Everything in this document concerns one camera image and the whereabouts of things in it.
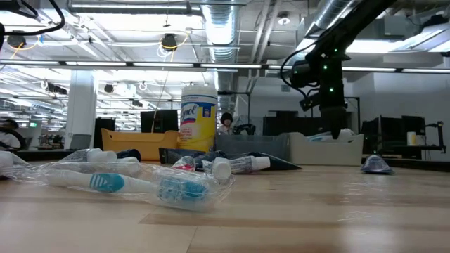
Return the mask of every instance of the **gray bin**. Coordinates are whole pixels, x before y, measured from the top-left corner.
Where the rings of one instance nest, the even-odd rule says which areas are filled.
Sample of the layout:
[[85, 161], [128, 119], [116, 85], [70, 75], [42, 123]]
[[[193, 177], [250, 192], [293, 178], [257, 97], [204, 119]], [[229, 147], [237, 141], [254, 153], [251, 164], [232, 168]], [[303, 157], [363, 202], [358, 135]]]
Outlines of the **gray bin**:
[[279, 136], [221, 134], [216, 136], [216, 150], [224, 151], [227, 155], [261, 152], [288, 160], [288, 141], [288, 134], [281, 134]]

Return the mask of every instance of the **lysol wipes container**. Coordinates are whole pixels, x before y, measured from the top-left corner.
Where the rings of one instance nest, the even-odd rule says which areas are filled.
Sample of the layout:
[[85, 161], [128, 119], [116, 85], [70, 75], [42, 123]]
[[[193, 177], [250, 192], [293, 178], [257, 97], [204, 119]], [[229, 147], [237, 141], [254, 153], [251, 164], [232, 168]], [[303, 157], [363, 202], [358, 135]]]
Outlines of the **lysol wipes container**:
[[186, 86], [181, 94], [180, 148], [210, 152], [216, 133], [217, 91]]

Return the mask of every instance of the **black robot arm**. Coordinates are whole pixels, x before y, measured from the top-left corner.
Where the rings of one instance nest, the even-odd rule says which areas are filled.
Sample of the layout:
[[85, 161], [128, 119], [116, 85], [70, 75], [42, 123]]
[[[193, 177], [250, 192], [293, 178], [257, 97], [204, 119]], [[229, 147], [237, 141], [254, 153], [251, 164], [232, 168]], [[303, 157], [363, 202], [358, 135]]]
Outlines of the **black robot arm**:
[[325, 128], [331, 130], [333, 138], [339, 136], [346, 125], [344, 85], [342, 83], [342, 61], [349, 60], [345, 54], [358, 33], [374, 21], [384, 10], [396, 0], [363, 0], [335, 25], [327, 29], [314, 43], [315, 47], [305, 56], [305, 60], [294, 63], [289, 84], [283, 77], [284, 65], [295, 53], [288, 57], [282, 65], [283, 81], [300, 90], [305, 86], [320, 86], [320, 110]]

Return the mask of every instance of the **desk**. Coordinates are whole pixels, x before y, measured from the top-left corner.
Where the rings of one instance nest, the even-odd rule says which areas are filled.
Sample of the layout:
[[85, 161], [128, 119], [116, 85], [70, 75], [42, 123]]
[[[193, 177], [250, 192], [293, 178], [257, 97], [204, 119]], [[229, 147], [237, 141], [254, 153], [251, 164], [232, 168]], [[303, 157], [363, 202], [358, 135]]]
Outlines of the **desk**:
[[450, 252], [450, 174], [304, 167], [237, 176], [199, 214], [67, 188], [0, 182], [3, 253]]

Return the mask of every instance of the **yellow plastic crate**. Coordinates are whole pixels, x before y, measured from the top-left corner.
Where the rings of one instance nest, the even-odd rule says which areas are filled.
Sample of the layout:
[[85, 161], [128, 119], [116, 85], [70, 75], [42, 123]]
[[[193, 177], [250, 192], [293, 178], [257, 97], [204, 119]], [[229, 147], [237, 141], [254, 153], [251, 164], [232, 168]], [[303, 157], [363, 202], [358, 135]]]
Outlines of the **yellow plastic crate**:
[[178, 148], [178, 131], [163, 134], [124, 133], [101, 129], [104, 151], [139, 150], [143, 161], [159, 161], [159, 148]]

